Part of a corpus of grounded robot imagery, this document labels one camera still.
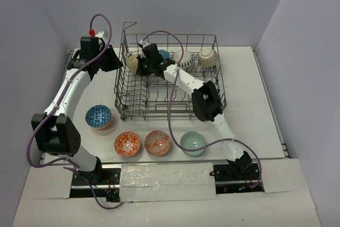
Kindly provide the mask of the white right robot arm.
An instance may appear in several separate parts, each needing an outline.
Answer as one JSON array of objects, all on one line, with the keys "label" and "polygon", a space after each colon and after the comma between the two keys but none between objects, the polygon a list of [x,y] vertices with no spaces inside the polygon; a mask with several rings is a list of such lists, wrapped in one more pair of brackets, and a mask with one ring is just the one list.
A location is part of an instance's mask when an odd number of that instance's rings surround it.
[{"label": "white right robot arm", "polygon": [[170,135],[180,149],[184,152],[197,152],[204,150],[222,141],[232,141],[231,138],[219,139],[200,148],[186,148],[176,142],[171,128],[171,107],[173,94],[176,87],[181,88],[187,94],[191,95],[193,112],[202,122],[210,121],[218,124],[220,127],[226,125],[223,115],[223,106],[215,84],[212,81],[204,82],[198,80],[180,67],[179,62],[170,58],[163,59],[159,53],[156,44],[146,43],[143,40],[139,42],[143,52],[143,57],[138,60],[137,74],[151,75],[154,74],[173,84],[170,100],[167,109],[167,121]]}]

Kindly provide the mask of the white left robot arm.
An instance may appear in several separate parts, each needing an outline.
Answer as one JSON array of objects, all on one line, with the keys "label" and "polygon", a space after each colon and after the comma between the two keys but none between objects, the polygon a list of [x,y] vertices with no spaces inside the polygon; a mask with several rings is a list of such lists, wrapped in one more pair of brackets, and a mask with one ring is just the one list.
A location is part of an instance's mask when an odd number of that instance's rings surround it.
[{"label": "white left robot arm", "polygon": [[81,145],[81,135],[72,122],[78,102],[99,70],[109,72],[123,66],[102,32],[80,39],[67,64],[65,78],[53,102],[42,114],[31,119],[38,150],[65,159],[75,166],[77,175],[91,184],[104,177],[100,159]]}]

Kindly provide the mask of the blue white patterned bowl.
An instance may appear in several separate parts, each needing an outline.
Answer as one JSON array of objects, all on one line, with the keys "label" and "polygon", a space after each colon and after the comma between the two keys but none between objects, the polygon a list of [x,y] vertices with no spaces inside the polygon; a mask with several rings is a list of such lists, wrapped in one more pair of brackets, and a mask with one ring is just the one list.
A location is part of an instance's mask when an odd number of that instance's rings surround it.
[{"label": "blue white patterned bowl", "polygon": [[95,105],[91,107],[85,116],[85,121],[90,127],[102,127],[112,117],[110,109],[105,105]]}]

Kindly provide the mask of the tan bowl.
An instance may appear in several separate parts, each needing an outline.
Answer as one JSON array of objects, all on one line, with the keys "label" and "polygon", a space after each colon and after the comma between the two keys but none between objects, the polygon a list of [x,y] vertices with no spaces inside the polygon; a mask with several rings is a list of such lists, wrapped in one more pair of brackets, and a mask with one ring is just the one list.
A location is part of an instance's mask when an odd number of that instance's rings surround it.
[{"label": "tan bowl", "polygon": [[126,66],[133,75],[137,74],[138,61],[138,55],[130,55],[126,61]]}]

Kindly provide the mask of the white bowl orange rim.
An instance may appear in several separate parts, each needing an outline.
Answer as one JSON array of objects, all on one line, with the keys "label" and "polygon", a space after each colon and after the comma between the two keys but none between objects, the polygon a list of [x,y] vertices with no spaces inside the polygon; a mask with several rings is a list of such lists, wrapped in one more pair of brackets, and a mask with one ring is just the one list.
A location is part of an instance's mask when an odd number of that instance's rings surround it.
[{"label": "white bowl orange rim", "polygon": [[193,65],[193,56],[189,51],[184,50],[184,54],[182,55],[182,51],[178,51],[174,54],[173,60],[176,63],[179,63],[180,68],[187,69]]}]

